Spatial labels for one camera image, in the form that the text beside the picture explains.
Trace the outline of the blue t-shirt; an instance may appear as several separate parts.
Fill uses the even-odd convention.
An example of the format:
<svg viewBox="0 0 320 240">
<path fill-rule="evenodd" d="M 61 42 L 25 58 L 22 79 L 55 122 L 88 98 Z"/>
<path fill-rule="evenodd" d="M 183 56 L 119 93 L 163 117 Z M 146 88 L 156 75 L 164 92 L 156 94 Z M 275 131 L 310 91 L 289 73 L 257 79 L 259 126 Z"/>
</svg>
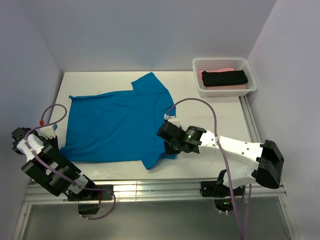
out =
<svg viewBox="0 0 320 240">
<path fill-rule="evenodd" d="M 169 91 L 152 72 L 131 85 L 132 90 L 69 97 L 63 156 L 85 163 L 141 161 L 147 170 L 176 157 L 166 154 L 157 136 L 164 115 L 176 113 Z"/>
</svg>

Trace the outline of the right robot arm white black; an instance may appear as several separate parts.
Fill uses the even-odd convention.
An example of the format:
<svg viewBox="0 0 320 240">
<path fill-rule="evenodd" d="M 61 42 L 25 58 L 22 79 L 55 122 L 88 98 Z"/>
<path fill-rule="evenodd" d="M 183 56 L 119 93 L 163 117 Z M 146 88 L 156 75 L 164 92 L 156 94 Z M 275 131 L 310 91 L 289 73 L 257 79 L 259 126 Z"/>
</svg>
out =
<svg viewBox="0 0 320 240">
<path fill-rule="evenodd" d="M 215 136 L 211 131 L 197 126 L 183 130 L 169 121 L 162 124 L 157 136 L 164 140 L 168 155 L 181 152 L 210 156 L 221 154 L 228 160 L 241 163 L 242 167 L 234 170 L 226 167 L 219 173 L 216 189 L 222 195 L 253 183 L 269 189 L 278 189 L 281 185 L 284 157 L 272 140 L 245 142 Z"/>
</svg>

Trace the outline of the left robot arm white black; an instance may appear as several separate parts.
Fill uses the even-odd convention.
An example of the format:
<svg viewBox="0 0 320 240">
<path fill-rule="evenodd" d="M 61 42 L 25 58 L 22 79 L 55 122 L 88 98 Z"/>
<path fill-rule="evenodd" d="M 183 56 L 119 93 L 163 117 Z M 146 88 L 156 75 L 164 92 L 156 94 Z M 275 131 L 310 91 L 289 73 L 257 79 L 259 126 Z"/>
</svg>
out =
<svg viewBox="0 0 320 240">
<path fill-rule="evenodd" d="M 52 195 L 65 194 L 69 201 L 89 201 L 98 196 L 95 183 L 64 157 L 57 137 L 46 139 L 37 131 L 18 127 L 11 136 L 13 151 L 26 156 L 22 171 Z"/>
</svg>

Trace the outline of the black rolled t-shirt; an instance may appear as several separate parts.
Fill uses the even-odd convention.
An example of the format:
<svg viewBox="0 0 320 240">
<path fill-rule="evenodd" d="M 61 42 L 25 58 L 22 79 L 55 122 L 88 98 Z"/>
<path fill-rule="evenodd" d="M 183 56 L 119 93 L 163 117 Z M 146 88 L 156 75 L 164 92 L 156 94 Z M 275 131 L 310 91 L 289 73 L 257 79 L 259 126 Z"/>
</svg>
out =
<svg viewBox="0 0 320 240">
<path fill-rule="evenodd" d="M 248 78 L 243 70 L 223 72 L 202 71 L 201 79 L 205 87 L 244 85 L 248 83 Z"/>
</svg>

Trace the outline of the pink folded t-shirt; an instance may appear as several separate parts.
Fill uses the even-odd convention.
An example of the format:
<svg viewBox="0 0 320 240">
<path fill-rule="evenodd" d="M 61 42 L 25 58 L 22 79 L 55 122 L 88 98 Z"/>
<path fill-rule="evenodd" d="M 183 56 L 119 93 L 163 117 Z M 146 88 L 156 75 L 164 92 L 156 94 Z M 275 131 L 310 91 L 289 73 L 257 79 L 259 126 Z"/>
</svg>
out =
<svg viewBox="0 0 320 240">
<path fill-rule="evenodd" d="M 203 84 L 203 81 L 202 81 L 201 72 L 203 72 L 203 71 L 206 71 L 206 70 L 200 70 L 198 72 L 202 84 Z M 223 68 L 223 69 L 207 71 L 207 72 L 226 72 L 226 71 L 235 71 L 235 70 L 233 68 Z M 214 86 L 214 87 L 206 87 L 206 86 L 204 86 L 204 87 L 205 87 L 206 90 L 245 90 L 245 89 L 247 89 L 247 84 L 229 85 L 229 86 Z"/>
</svg>

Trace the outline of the white plastic basket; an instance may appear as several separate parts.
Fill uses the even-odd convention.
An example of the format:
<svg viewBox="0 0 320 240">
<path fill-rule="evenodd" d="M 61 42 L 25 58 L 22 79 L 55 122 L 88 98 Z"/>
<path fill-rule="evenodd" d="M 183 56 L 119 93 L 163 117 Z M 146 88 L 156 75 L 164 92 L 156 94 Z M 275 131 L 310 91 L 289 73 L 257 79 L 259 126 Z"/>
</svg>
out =
<svg viewBox="0 0 320 240">
<path fill-rule="evenodd" d="M 257 90 L 256 78 L 248 61 L 241 57 L 200 57 L 192 61 L 195 85 L 203 98 L 243 97 Z M 248 82 L 244 87 L 217 86 L 206 87 L 203 84 L 202 72 L 225 72 L 227 70 L 244 71 Z"/>
</svg>

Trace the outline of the aluminium rail frame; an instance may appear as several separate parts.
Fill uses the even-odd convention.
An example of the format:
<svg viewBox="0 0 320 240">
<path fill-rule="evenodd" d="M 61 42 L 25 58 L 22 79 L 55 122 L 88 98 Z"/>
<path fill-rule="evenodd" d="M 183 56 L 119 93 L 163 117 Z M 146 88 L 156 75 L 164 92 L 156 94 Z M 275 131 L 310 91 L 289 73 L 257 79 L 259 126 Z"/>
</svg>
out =
<svg viewBox="0 0 320 240">
<path fill-rule="evenodd" d="M 240 98 L 241 107 L 245 116 L 245 120 L 249 125 L 249 132 L 253 137 L 253 142 L 260 143 L 259 135 L 256 131 L 255 122 L 252 120 L 252 112 L 248 105 L 248 101 L 245 97 Z M 221 154 L 208 155 L 206 157 L 212 157 L 217 159 L 219 157 L 224 159 L 222 170 L 230 168 L 235 170 L 243 166 L 236 160 L 227 159 Z M 202 181 L 216 181 L 218 180 L 220 172 L 215 178 L 174 178 L 174 179 L 136 179 L 136 180 L 102 180 L 98 179 L 94 183 L 95 185 L 113 185 L 113 198 L 112 200 L 102 200 L 102 202 L 120 201 L 120 202 L 155 202 L 155 201 L 175 201 L 175 200 L 196 200 L 204 198 L 200 194 Z M 287 194 L 285 188 L 280 181 L 280 187 L 278 189 L 270 189 L 259 185 L 258 183 L 251 183 L 249 185 L 243 185 L 238 188 L 229 187 L 230 195 L 224 198 L 218 197 L 206 197 L 212 198 L 215 201 L 222 201 L 233 197 L 243 197 L 246 202 L 249 202 L 254 197 L 272 197 L 276 196 L 279 199 L 282 213 L 285 218 L 285 222 L 290 234 L 291 239 L 300 239 L 300 234 L 296 223 L 293 219 L 290 208 L 288 207 Z"/>
</svg>

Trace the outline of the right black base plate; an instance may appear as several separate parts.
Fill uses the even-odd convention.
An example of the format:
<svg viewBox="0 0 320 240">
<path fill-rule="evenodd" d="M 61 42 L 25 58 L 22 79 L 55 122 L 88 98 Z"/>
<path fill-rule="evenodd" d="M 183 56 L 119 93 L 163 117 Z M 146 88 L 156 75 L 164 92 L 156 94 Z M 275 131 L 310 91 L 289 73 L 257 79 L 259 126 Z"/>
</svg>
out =
<svg viewBox="0 0 320 240">
<path fill-rule="evenodd" d="M 230 189 L 223 184 L 217 184 L 216 180 L 213 181 L 201 181 L 199 193 L 203 197 L 210 198 L 226 198 L 230 197 Z"/>
</svg>

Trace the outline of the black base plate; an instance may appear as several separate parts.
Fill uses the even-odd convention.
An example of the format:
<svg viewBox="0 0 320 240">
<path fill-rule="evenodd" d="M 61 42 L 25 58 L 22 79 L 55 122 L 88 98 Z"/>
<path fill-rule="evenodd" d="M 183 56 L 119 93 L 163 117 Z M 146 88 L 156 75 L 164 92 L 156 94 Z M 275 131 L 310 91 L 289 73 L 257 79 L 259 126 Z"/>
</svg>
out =
<svg viewBox="0 0 320 240">
<path fill-rule="evenodd" d="M 226 198 L 230 197 L 230 189 L 223 184 L 217 184 L 216 180 L 213 181 L 201 181 L 199 193 L 203 197 L 210 198 Z"/>
<path fill-rule="evenodd" d="M 82 189 L 79 193 L 68 191 L 67 200 L 69 202 L 84 202 L 84 201 L 111 201 L 113 199 L 112 184 L 96 185 L 94 190 Z"/>
</svg>

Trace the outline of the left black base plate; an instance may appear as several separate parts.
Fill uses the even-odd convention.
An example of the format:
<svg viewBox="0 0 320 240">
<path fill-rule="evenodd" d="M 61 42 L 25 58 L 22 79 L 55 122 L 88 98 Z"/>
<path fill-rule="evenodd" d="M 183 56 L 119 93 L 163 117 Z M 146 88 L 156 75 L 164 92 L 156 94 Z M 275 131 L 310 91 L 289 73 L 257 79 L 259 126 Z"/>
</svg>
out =
<svg viewBox="0 0 320 240">
<path fill-rule="evenodd" d="M 113 199 L 112 184 L 96 185 L 94 190 L 82 189 L 79 193 L 68 191 L 67 200 L 69 202 L 84 202 L 84 201 L 111 201 Z"/>
</svg>

